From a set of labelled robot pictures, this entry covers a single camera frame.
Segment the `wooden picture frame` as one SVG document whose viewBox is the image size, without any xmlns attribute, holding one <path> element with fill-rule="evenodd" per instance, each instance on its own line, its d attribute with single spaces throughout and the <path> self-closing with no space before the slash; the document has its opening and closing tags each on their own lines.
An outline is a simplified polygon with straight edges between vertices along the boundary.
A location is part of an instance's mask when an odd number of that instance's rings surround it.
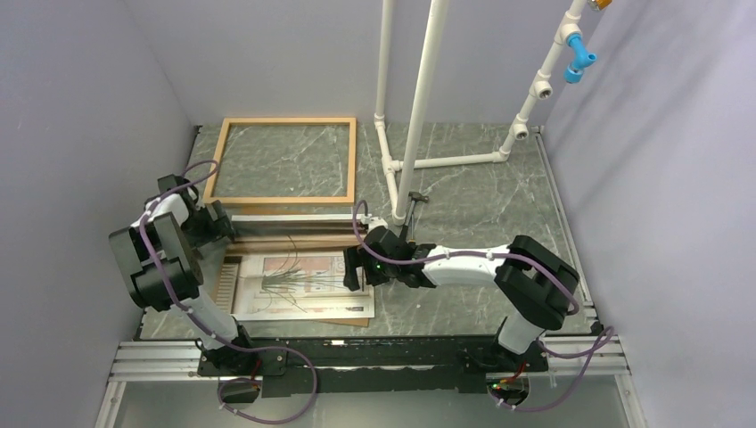
<svg viewBox="0 0 756 428">
<path fill-rule="evenodd" d="M 218 174 L 222 166 L 226 142 L 233 125 L 272 125 L 272 126 L 348 126 L 348 156 L 345 194 L 343 196 L 233 196 L 221 197 L 214 194 Z M 357 119 L 350 117 L 303 117 L 303 118 L 244 118 L 226 117 L 223 119 L 216 149 L 211 158 L 215 171 L 206 180 L 202 200 L 205 203 L 221 202 L 229 206 L 248 207 L 261 205 L 350 205 L 355 202 L 357 178 Z"/>
</svg>

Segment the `yellow pipe cap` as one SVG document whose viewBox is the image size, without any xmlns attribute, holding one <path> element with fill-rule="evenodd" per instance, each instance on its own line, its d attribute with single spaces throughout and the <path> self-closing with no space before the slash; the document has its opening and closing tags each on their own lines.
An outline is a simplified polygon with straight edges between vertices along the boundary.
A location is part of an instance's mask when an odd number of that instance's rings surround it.
<svg viewBox="0 0 756 428">
<path fill-rule="evenodd" d="M 588 0 L 588 3 L 592 10 L 601 12 L 612 3 L 612 0 Z"/>
</svg>

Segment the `brown fibreboard backing panel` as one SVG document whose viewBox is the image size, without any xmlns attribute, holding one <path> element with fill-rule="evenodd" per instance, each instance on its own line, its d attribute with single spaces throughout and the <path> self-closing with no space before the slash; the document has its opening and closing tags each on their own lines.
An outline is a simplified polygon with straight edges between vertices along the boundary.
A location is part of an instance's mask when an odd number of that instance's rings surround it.
<svg viewBox="0 0 756 428">
<path fill-rule="evenodd" d="M 241 215 L 287 215 L 287 214 L 241 214 Z M 211 297 L 225 312 L 231 314 L 230 308 L 241 258 L 244 255 L 274 253 L 274 252 L 306 252 L 306 251 L 340 251 L 356 244 L 356 238 L 350 240 L 337 239 L 326 241 L 289 240 L 273 242 L 239 242 L 236 237 L 229 243 L 223 253 L 222 265 Z M 366 327 L 370 319 L 326 319 L 326 320 L 293 320 L 317 321 L 336 325 L 350 325 Z M 276 322 L 276 321 L 240 321 L 240 322 Z"/>
</svg>

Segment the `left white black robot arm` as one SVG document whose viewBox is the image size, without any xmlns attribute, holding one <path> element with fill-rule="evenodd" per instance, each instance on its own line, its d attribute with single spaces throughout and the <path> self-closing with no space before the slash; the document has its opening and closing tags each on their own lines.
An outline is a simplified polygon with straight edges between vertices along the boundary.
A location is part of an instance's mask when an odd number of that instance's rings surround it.
<svg viewBox="0 0 756 428">
<path fill-rule="evenodd" d="M 171 311 L 189 324 L 201 354 L 217 369 L 249 372 L 255 348 L 239 322 L 204 290 L 199 249 L 235 231 L 220 202 L 204 204 L 185 177 L 167 175 L 142 215 L 110 234 L 112 253 L 132 301 L 141 309 Z"/>
</svg>

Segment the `yellow black screwdriver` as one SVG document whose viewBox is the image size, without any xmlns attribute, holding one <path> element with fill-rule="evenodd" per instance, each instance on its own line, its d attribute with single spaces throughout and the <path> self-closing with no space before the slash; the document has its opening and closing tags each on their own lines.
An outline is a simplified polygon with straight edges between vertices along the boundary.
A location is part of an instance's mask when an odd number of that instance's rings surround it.
<svg viewBox="0 0 756 428">
<path fill-rule="evenodd" d="M 407 222 L 404 226 L 406 232 L 406 240 L 413 242 L 415 240 L 415 209 L 412 208 L 408 211 Z"/>
</svg>

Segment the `blue pipe fitting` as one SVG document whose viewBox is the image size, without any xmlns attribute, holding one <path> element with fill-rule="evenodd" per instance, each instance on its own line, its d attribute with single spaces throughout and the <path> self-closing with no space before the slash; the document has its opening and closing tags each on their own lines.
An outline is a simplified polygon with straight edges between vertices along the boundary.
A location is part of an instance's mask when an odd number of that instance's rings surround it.
<svg viewBox="0 0 756 428">
<path fill-rule="evenodd" d="M 566 67 L 563 77 L 568 84 L 578 84 L 585 75 L 585 70 L 596 63 L 597 55 L 589 52 L 580 33 L 569 35 L 565 43 L 572 50 L 573 59 Z"/>
</svg>

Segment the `printed plant photo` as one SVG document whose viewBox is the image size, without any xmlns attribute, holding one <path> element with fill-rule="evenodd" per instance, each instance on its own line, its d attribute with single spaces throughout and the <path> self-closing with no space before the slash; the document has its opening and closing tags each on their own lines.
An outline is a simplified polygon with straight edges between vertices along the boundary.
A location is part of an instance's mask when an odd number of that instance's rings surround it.
<svg viewBox="0 0 756 428">
<path fill-rule="evenodd" d="M 244 255 L 230 312 L 239 321 L 370 319 L 374 292 L 357 272 L 357 289 L 343 284 L 340 251 L 274 252 Z"/>
</svg>

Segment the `white PVC pipe structure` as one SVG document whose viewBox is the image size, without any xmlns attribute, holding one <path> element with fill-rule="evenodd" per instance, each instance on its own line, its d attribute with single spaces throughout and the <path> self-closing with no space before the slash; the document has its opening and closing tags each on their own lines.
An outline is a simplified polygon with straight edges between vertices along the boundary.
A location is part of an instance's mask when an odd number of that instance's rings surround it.
<svg viewBox="0 0 756 428">
<path fill-rule="evenodd" d="M 530 114 L 537 103 L 545 101 L 554 93 L 550 79 L 563 50 L 566 48 L 570 49 L 565 43 L 566 38 L 573 33 L 580 33 L 583 42 L 586 45 L 579 23 L 582 18 L 583 10 L 590 6 L 588 1 L 573 1 L 569 8 L 564 12 L 563 17 L 556 28 L 551 47 L 531 81 L 522 107 L 514 116 L 505 141 L 501 146 L 495 151 L 485 154 L 418 160 L 417 153 L 420 137 L 430 101 L 431 83 L 440 55 L 441 40 L 448 18 L 449 6 L 449 1 L 430 2 L 419 70 L 415 83 L 413 103 L 410 111 L 406 148 L 403 159 L 395 160 L 390 154 L 385 119 L 395 3 L 393 1 L 384 1 L 382 3 L 377 70 L 378 76 L 374 107 L 374 128 L 378 137 L 381 152 L 382 173 L 389 192 L 391 215 L 393 222 L 397 225 L 405 220 L 408 208 L 408 194 L 410 192 L 410 186 L 416 169 L 432 169 L 482 163 L 502 163 L 507 161 L 514 143 L 516 141 L 523 141 L 530 136 L 528 122 Z"/>
</svg>

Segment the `aluminium extrusion rail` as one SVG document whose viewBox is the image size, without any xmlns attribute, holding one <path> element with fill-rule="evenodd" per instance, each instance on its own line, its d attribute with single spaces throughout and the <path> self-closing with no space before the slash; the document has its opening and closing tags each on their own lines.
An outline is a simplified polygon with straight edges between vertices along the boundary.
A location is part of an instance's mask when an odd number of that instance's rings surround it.
<svg viewBox="0 0 756 428">
<path fill-rule="evenodd" d="M 114 427 L 129 383 L 190 381 L 201 351 L 193 341 L 131 341 L 118 345 L 94 427 Z"/>
</svg>

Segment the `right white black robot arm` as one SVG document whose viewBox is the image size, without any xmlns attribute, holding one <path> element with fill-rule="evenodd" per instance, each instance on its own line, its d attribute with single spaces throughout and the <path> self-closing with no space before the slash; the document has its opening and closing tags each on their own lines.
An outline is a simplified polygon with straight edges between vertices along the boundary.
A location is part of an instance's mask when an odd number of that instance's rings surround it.
<svg viewBox="0 0 756 428">
<path fill-rule="evenodd" d="M 452 249 L 411 243 L 378 226 L 345 249 L 343 258 L 343 284 L 351 291 L 390 280 L 410 288 L 498 288 L 514 306 L 491 346 L 492 360 L 503 370 L 516 368 L 533 342 L 547 331 L 561 329 L 566 317 L 579 312 L 574 296 L 577 270 L 527 235 L 490 249 Z"/>
</svg>

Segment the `clear glass pane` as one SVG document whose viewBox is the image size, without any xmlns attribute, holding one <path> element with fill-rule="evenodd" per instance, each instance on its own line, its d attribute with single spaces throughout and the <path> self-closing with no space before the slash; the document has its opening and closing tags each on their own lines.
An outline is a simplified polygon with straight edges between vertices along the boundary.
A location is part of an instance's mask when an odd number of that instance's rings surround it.
<svg viewBox="0 0 756 428">
<path fill-rule="evenodd" d="M 239 242 L 326 241 L 355 237 L 350 214 L 234 215 Z"/>
</svg>

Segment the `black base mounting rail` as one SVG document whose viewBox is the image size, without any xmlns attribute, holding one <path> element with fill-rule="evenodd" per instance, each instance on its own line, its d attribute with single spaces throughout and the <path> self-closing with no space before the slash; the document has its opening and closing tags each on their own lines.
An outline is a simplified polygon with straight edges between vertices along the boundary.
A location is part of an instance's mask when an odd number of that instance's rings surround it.
<svg viewBox="0 0 756 428">
<path fill-rule="evenodd" d="M 488 383 L 513 375 L 545 373 L 537 345 L 522 356 L 498 348 L 487 335 L 385 336 L 260 339 L 264 351 L 240 353 L 218 368 L 201 356 L 202 380 L 250 377 L 261 381 L 264 398 L 294 394 L 456 391 L 483 393 Z"/>
</svg>

